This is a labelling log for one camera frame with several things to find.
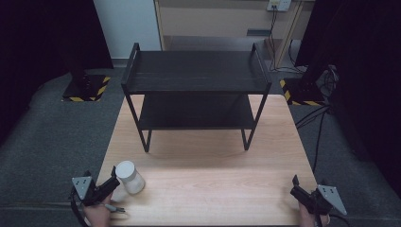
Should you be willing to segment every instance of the table surface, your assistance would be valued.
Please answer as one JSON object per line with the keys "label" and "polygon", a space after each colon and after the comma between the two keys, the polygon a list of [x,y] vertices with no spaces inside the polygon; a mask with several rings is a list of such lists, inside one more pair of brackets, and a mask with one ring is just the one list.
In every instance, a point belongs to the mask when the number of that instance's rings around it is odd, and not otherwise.
{"label": "table surface", "polygon": [[[261,96],[250,96],[257,110]],[[132,97],[140,110],[143,96]],[[121,184],[112,225],[298,225],[292,178],[314,190],[316,181],[282,96],[269,95],[244,151],[238,131],[154,131],[145,153],[126,100],[114,128],[97,184],[113,166],[135,163],[145,188],[128,195]]]}

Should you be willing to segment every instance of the white cylindrical container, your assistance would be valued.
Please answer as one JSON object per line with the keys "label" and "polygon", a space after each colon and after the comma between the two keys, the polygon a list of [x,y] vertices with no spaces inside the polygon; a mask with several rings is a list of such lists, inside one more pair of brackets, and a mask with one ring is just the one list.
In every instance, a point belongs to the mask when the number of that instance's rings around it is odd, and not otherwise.
{"label": "white cylindrical container", "polygon": [[135,164],[131,161],[123,161],[118,164],[115,169],[115,174],[118,179],[124,184],[127,192],[130,194],[136,194],[140,192],[144,186],[145,181],[141,174],[136,170]]}

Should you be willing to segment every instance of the container lid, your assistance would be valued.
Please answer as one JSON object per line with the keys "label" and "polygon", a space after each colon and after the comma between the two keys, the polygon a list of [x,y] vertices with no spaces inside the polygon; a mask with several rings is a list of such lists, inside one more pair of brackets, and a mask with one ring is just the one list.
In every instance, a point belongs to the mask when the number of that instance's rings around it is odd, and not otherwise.
{"label": "container lid", "polygon": [[115,168],[115,174],[122,182],[130,182],[136,176],[135,165],[131,161],[123,161]]}

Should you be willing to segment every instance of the yellow and black warning tape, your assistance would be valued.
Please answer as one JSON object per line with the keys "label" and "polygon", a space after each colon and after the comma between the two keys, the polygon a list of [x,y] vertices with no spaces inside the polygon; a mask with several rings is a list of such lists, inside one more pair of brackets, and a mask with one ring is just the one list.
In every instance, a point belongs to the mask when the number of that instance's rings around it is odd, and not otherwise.
{"label": "yellow and black warning tape", "polygon": [[293,96],[289,92],[289,89],[286,85],[286,82],[281,79],[280,80],[281,88],[284,92],[284,97],[286,98],[288,105],[308,105],[308,106],[323,106],[325,105],[324,101],[310,101],[310,100],[294,100]]}
{"label": "yellow and black warning tape", "polygon": [[104,91],[106,90],[107,84],[109,83],[110,77],[105,77],[103,79],[103,82],[99,88],[99,90],[97,91],[97,95],[96,96],[92,96],[92,97],[81,97],[81,96],[71,96],[68,98],[65,98],[65,101],[74,101],[74,102],[81,102],[81,101],[99,101],[100,98],[102,97]]}

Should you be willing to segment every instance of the cabinet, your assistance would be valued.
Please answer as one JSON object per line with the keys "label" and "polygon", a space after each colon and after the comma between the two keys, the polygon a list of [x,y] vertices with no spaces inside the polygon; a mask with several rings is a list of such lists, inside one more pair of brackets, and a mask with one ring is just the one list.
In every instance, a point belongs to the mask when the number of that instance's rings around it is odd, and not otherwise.
{"label": "cabinet", "polygon": [[[141,51],[135,44],[121,85],[145,151],[153,130],[190,129],[241,130],[247,150],[271,86],[261,51]],[[145,95],[139,116],[134,95]],[[262,95],[255,116],[248,95]]]}

